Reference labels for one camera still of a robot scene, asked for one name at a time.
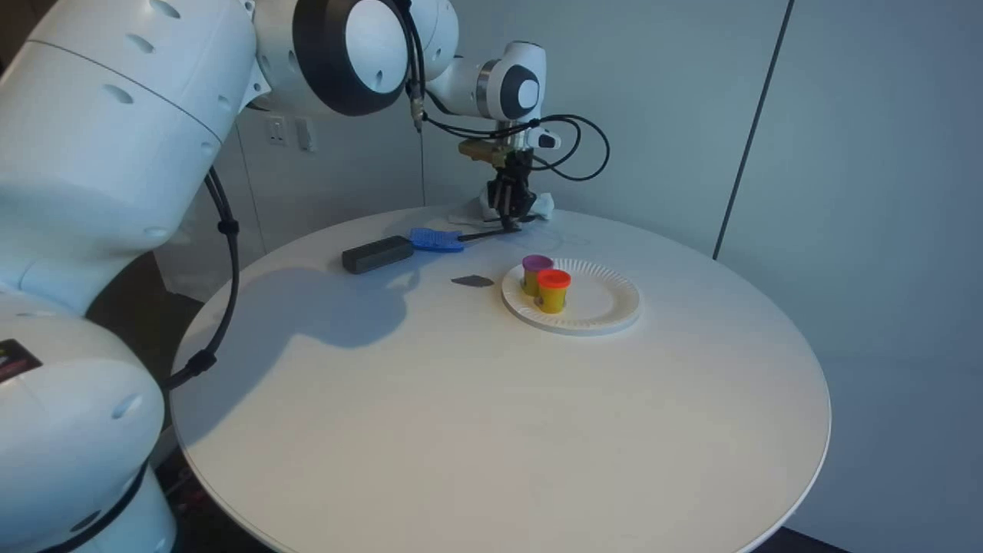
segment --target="floor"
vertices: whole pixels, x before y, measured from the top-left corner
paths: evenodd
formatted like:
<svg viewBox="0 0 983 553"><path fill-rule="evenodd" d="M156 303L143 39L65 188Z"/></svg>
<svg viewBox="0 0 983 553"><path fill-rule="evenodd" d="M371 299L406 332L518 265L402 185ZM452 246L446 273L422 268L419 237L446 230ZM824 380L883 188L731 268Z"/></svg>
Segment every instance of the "floor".
<svg viewBox="0 0 983 553"><path fill-rule="evenodd" d="M131 262L91 303L89 319L116 332L134 356L163 379L173 368L176 347L197 314L197 301L170 294L163 288L154 255ZM179 447L156 453L156 477L179 519L176 553L271 553L246 533L222 508L204 492L189 471ZM808 533L782 528L756 553L843 553Z"/></svg>

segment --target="white plate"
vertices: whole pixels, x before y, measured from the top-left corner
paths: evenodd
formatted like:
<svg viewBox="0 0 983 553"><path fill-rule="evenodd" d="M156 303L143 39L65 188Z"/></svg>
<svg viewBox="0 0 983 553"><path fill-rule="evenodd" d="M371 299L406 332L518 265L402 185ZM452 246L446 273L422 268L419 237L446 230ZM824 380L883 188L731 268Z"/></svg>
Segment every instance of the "white plate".
<svg viewBox="0 0 983 553"><path fill-rule="evenodd" d="M569 262L557 258L554 268L574 275L574 284L564 294L563 314L545 314L536 299L522 288L522 265L511 268L500 275L500 299L504 303L536 326L554 329L554 332L572 332L572 335L601 335L617 332L638 319L641 314L641 294L632 281L621 280L617 273L586 265L586 262Z"/></svg>

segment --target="white table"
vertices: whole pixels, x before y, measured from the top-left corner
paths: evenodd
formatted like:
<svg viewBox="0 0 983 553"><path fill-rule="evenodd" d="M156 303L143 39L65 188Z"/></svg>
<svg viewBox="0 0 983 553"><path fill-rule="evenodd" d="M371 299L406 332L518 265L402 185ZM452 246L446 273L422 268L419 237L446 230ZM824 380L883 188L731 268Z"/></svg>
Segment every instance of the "white table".
<svg viewBox="0 0 983 553"><path fill-rule="evenodd" d="M765 542L814 484L829 393L749 281L647 230L558 211L354 275L349 246L448 225L388 211L243 273L222 360L173 393L186 453L254 537L306 553L685 553ZM641 291L621 332L518 319L498 280L545 251ZM192 356L223 308L186 335Z"/></svg>

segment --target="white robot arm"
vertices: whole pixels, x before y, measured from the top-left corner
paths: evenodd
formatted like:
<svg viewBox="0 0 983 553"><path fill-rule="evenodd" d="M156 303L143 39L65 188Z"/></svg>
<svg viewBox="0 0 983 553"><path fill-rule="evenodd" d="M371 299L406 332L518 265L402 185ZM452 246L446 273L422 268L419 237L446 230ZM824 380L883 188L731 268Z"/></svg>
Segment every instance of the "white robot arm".
<svg viewBox="0 0 983 553"><path fill-rule="evenodd" d="M173 237L248 102L370 113L411 76L452 113L504 127L542 113L539 47L482 65L456 49L448 0L51 6L0 79L3 553L173 547L173 517L143 471L163 393L87 308Z"/></svg>

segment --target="gray wall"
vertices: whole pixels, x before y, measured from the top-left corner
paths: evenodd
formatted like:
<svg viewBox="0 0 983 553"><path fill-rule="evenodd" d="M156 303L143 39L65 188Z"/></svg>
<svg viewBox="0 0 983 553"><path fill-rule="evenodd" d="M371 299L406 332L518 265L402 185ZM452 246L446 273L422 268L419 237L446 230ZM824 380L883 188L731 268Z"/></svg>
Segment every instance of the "gray wall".
<svg viewBox="0 0 983 553"><path fill-rule="evenodd" d="M549 49L547 110L616 138L593 185L539 191L713 251L788 0L457 0L463 52ZM847 549L983 549L983 6L800 0L722 262L765 288L824 360L835 437L794 519ZM248 251L411 204L457 204L493 171L406 107L317 123L248 113L222 158ZM212 211L192 214L173 280L200 291Z"/></svg>

